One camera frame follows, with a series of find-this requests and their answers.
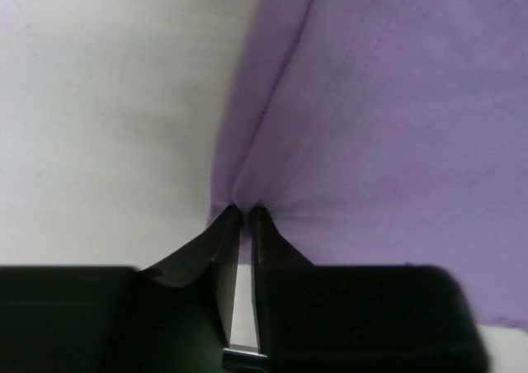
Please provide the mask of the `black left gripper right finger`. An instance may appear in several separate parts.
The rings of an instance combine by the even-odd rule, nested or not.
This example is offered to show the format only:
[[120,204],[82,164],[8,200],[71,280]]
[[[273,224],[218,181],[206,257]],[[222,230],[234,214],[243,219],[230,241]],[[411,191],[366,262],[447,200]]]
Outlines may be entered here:
[[317,266],[250,214],[257,344],[272,372],[486,372],[464,293],[423,265]]

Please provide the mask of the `lavender t shirt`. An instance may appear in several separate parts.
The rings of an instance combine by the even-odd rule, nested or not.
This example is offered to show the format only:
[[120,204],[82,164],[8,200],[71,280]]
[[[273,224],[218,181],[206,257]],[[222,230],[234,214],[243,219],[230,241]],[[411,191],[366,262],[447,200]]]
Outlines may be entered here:
[[260,0],[210,216],[266,207],[323,265],[433,264],[527,326],[527,0]]

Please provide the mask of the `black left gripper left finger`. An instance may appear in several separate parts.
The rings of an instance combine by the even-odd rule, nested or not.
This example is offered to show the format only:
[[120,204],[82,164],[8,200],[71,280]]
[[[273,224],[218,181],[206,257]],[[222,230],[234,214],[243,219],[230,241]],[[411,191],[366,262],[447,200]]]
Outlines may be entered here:
[[219,372],[230,339],[242,216],[227,207],[145,269],[5,266],[4,372]]

